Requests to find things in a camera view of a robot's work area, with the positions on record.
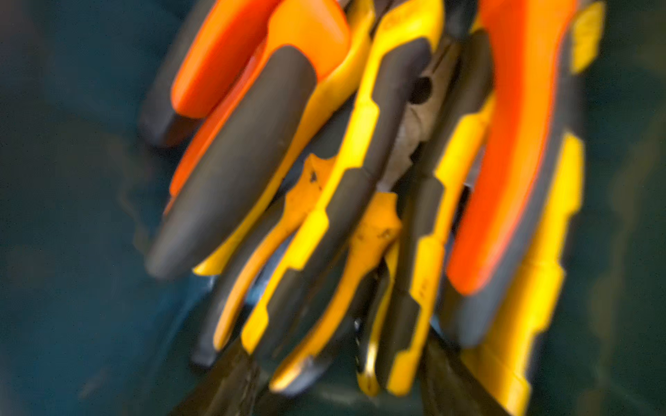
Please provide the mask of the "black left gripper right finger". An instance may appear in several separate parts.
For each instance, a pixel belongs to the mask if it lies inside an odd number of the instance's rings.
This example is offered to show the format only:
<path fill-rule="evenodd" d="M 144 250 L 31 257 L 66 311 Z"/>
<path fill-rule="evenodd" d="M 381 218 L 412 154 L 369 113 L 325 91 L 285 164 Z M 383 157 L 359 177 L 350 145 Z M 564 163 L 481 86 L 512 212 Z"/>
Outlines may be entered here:
<path fill-rule="evenodd" d="M 473 377 L 457 351 L 435 332 L 428 334 L 418 376 L 427 416 L 507 414 Z"/>

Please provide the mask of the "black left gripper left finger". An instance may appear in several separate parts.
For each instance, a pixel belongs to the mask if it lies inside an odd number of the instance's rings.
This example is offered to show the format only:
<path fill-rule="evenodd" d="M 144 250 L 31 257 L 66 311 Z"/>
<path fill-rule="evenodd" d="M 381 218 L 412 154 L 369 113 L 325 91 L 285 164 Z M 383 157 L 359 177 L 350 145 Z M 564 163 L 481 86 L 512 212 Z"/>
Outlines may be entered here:
<path fill-rule="evenodd" d="M 237 338 L 169 415 L 252 415 L 264 385 L 263 369 Z"/>

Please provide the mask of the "teal plastic storage box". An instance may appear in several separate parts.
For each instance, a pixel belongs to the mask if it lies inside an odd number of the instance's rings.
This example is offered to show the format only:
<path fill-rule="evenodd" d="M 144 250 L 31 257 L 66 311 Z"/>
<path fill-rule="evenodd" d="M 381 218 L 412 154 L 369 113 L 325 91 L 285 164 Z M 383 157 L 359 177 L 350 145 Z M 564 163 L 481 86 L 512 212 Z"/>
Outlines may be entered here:
<path fill-rule="evenodd" d="M 208 282 L 143 261 L 180 149 L 135 133 L 189 1 L 1 4 L 1 412 L 166 415 Z M 665 412 L 665 4 L 610 1 L 533 415 Z"/>

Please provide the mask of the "yellow black combination pliers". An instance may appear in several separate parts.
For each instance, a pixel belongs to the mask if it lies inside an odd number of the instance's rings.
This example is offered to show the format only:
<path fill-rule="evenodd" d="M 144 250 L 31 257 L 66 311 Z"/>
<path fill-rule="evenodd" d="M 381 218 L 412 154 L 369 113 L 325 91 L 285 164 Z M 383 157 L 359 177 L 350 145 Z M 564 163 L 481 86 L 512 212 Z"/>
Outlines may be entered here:
<path fill-rule="evenodd" d="M 406 1 L 383 17 L 338 154 L 309 156 L 298 182 L 234 251 L 213 287 L 194 366 L 274 354 L 346 257 L 331 303 L 284 363 L 309 364 L 334 343 L 400 233 L 394 186 L 435 129 L 456 61 L 444 23 L 442 1 Z"/>

